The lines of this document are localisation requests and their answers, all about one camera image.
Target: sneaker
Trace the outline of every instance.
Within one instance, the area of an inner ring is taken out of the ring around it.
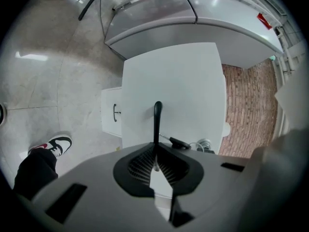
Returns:
[[[50,150],[56,158],[64,154],[72,146],[72,139],[67,135],[58,135],[51,138],[47,143],[32,147],[28,155],[34,149],[43,148]]]
[[[6,109],[5,106],[0,103],[0,126],[4,124],[6,118]]]

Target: white cabinet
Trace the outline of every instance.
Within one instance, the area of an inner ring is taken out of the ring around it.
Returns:
[[[121,87],[104,89],[101,93],[102,130],[121,137],[121,114],[114,111],[121,112]]]

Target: cable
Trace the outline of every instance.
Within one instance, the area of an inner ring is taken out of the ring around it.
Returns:
[[[82,18],[84,17],[84,15],[86,14],[87,10],[89,9],[90,5],[93,3],[94,0],[90,0],[87,5],[84,7],[83,11],[81,12],[81,14],[78,17],[78,20],[81,21]]]
[[[192,145],[192,144],[196,144],[196,145],[200,146],[202,148],[203,152],[205,152],[204,147],[201,144],[193,142],[193,143],[190,143],[189,145]]]
[[[100,23],[101,23],[101,27],[102,27],[102,31],[103,31],[103,37],[104,37],[104,40],[105,40],[105,32],[104,32],[104,27],[103,27],[103,22],[102,22],[102,16],[101,16],[101,3],[102,3],[102,0],[100,0]]]

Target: brick wall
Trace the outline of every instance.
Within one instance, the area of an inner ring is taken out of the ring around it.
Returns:
[[[222,65],[226,79],[226,121],[231,132],[222,140],[220,155],[249,158],[271,142],[277,117],[275,73],[271,60],[246,70]]]

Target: concrete floor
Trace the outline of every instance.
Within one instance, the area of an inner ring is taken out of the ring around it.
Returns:
[[[123,61],[104,44],[99,0],[78,21],[88,1],[31,0],[2,45],[0,166],[11,187],[28,149],[60,131],[73,146],[57,162],[59,175],[121,146],[102,132],[100,93],[121,86]],[[104,30],[120,1],[102,0]]]

